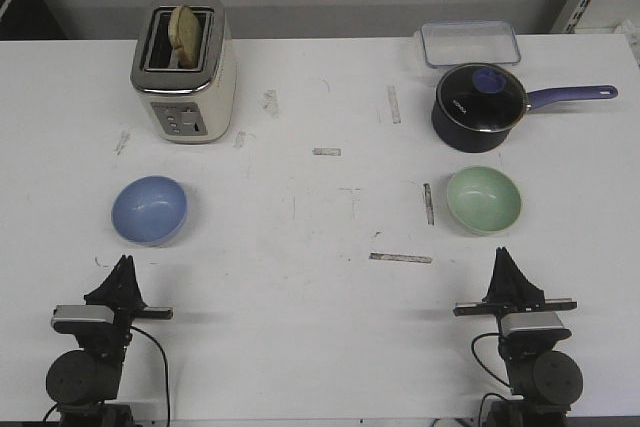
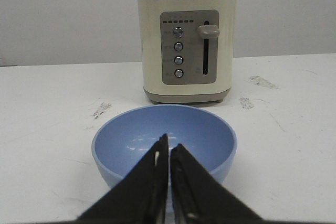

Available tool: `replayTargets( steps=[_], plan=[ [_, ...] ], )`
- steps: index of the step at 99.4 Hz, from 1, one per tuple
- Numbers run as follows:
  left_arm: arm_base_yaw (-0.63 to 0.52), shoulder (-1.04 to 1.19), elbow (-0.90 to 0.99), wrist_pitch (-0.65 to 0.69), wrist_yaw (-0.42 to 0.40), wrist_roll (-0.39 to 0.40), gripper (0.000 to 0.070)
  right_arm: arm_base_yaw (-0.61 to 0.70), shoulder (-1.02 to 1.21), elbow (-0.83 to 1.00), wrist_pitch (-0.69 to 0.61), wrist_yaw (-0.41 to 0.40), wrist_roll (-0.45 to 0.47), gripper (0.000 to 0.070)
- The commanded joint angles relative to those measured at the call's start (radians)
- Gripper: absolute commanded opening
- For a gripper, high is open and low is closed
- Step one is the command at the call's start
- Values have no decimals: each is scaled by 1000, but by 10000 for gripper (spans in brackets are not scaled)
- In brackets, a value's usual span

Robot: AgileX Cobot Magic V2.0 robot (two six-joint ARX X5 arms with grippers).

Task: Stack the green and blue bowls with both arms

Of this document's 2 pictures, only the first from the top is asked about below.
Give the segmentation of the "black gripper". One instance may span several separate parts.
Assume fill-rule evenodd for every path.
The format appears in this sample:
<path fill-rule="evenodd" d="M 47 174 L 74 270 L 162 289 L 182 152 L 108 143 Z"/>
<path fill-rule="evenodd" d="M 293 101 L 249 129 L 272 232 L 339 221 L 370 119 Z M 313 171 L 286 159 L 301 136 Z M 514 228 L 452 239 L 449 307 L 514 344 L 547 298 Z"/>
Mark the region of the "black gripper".
<path fill-rule="evenodd" d="M 76 333 L 81 348 L 101 359 L 123 359 L 131 342 L 132 324 L 136 319 L 170 320 L 171 307 L 147 307 L 137 282 L 134 259 L 122 255 L 106 279 L 93 291 L 84 295 L 87 305 L 123 305 L 124 293 L 121 277 L 125 273 L 127 305 L 133 311 L 116 308 L 114 324 L 109 327 L 92 328 L 89 332 Z"/>
<path fill-rule="evenodd" d="M 502 336 L 499 321 L 510 313 L 558 312 L 577 308 L 577 302 L 570 298 L 545 301 L 544 291 L 531 283 L 519 269 L 505 247 L 496 249 L 496 257 L 491 281 L 485 300 L 488 302 L 457 303 L 453 314 L 460 316 L 492 315 L 498 326 L 498 352 L 505 362 L 524 361 L 529 357 L 552 351 L 558 340 L 555 336 L 535 333 Z"/>

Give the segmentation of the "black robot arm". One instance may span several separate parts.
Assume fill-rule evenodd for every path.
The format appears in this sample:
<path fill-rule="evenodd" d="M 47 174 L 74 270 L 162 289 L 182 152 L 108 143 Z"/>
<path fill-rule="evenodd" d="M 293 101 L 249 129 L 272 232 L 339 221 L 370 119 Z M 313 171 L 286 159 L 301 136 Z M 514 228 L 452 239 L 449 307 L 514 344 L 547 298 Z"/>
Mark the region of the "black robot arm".
<path fill-rule="evenodd" d="M 558 317 L 559 311 L 577 307 L 571 298 L 548 299 L 531 283 L 504 247 L 496 249 L 486 296 L 479 302 L 458 303 L 455 316 L 492 315 L 497 330 L 476 336 L 470 350 L 478 359 L 476 343 L 497 339 L 498 354 L 507 379 L 490 375 L 507 387 L 511 397 L 485 394 L 480 404 L 494 397 L 489 410 L 478 410 L 479 426 L 565 426 L 566 414 L 583 392 L 578 364 L 557 351 L 556 344 L 571 336 Z"/>
<path fill-rule="evenodd" d="M 60 414 L 60 426 L 135 426 L 132 408 L 117 403 L 127 348 L 140 319 L 170 320 L 170 307 L 148 306 L 142 299 L 134 259 L 123 255 L 110 274 L 81 305 L 58 305 L 51 327 L 75 337 L 78 348 L 49 367 L 45 386 Z"/>

